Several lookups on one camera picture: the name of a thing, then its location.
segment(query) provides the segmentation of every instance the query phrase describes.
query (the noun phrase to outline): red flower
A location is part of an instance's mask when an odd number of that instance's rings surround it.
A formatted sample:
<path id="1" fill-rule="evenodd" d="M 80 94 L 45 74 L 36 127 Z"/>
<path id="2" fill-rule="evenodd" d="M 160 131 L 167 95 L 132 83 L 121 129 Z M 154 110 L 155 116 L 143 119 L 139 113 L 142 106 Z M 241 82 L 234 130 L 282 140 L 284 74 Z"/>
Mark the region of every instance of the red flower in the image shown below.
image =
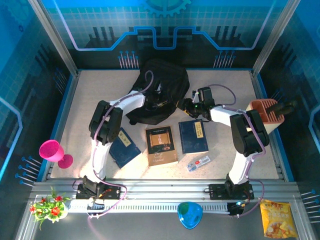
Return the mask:
<path id="1" fill-rule="evenodd" d="M 36 211 L 36 208 L 34 206 L 31 206 L 29 210 L 31 213 L 34 213 Z"/>
<path id="2" fill-rule="evenodd" d="M 51 214 L 53 216 L 58 216 L 59 213 L 60 213 L 60 209 L 57 206 L 51 209 Z"/>
<path id="3" fill-rule="evenodd" d="M 62 202 L 64 199 L 62 196 L 57 196 L 55 199 L 54 199 L 56 202 Z"/>

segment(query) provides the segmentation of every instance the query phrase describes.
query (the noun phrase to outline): white table surface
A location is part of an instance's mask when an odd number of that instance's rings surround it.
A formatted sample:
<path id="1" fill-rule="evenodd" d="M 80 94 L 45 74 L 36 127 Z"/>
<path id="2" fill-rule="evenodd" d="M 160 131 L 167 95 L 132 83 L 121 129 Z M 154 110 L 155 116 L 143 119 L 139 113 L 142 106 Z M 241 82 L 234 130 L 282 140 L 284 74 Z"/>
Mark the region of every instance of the white table surface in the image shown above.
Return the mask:
<path id="1" fill-rule="evenodd" d="M 245 110 L 255 93 L 249 71 L 237 70 L 188 70 L 190 88 L 185 98 L 191 98 L 192 90 L 209 84 L 223 84 L 231 88 L 237 102 L 236 109 Z M 91 154 L 91 138 L 89 123 L 100 100 L 107 102 L 126 95 L 139 75 L 138 70 L 83 70 L 73 97 L 67 118 L 61 145 L 65 154 L 74 157 L 74 163 L 67 169 L 61 169 L 55 163 L 51 178 L 80 178 L 93 176 Z M 233 101 L 233 96 L 221 87 L 212 88 L 212 96 L 216 104 Z M 119 169 L 110 155 L 107 156 L 106 177 L 116 179 L 224 179 L 232 168 L 236 150 L 233 145 L 231 128 L 222 123 L 204 123 L 209 152 L 202 154 L 182 154 L 178 122 L 192 120 L 184 112 L 177 109 L 168 119 L 158 126 L 172 127 L 175 147 L 178 153 L 177 164 L 148 167 L 145 129 L 153 125 L 137 123 L 130 125 L 124 116 L 121 126 L 129 134 L 142 154 Z M 186 165 L 193 159 L 208 155 L 212 162 L 189 173 Z M 278 179 L 273 155 L 269 146 L 266 155 L 257 158 L 250 172 L 251 178 Z"/>

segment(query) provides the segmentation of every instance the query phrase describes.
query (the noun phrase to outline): blue book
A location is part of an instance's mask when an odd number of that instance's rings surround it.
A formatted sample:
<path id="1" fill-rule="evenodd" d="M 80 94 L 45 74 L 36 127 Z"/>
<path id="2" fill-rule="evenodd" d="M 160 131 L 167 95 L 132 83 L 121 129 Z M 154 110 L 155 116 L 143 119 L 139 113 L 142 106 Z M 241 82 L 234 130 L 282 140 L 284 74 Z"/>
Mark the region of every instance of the blue book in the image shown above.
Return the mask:
<path id="1" fill-rule="evenodd" d="M 141 151 L 135 145 L 126 131 L 121 127 L 118 137 L 111 145 L 109 153 L 119 168 L 122 168 L 124 165 L 138 156 Z"/>
<path id="2" fill-rule="evenodd" d="M 183 154 L 198 154 L 209 151 L 202 120 L 179 122 Z"/>

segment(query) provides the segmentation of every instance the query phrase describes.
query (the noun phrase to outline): black backpack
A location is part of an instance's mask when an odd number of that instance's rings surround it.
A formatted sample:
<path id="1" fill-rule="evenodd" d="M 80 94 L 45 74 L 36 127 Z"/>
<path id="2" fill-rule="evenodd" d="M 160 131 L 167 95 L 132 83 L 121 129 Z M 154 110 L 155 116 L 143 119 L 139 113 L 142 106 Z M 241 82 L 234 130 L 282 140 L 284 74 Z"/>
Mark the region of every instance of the black backpack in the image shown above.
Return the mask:
<path id="1" fill-rule="evenodd" d="M 141 91 L 148 86 L 151 79 L 151 74 L 148 74 L 148 81 L 145 80 L 148 70 L 153 72 L 153 83 L 144 93 L 144 105 L 126 115 L 131 125 L 157 125 L 166 120 L 175 112 L 177 102 L 185 97 L 190 86 L 184 67 L 161 59 L 151 59 L 140 69 L 140 75 L 130 91 Z"/>

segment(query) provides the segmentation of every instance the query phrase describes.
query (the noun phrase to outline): gear logo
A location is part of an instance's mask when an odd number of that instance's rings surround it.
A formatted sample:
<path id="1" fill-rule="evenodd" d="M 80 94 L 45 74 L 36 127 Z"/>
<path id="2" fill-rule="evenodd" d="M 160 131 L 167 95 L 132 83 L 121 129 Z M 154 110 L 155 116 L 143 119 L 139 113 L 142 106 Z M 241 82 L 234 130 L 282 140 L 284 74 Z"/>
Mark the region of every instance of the gear logo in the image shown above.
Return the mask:
<path id="1" fill-rule="evenodd" d="M 28 0 L 2 0 L 1 2 L 19 24 L 23 24 L 28 19 L 31 12 Z"/>
<path id="2" fill-rule="evenodd" d="M 174 14 L 185 10 L 186 5 L 191 4 L 191 0 L 144 0 L 142 4 L 150 14 L 166 18 L 167 16 L 173 17 Z"/>

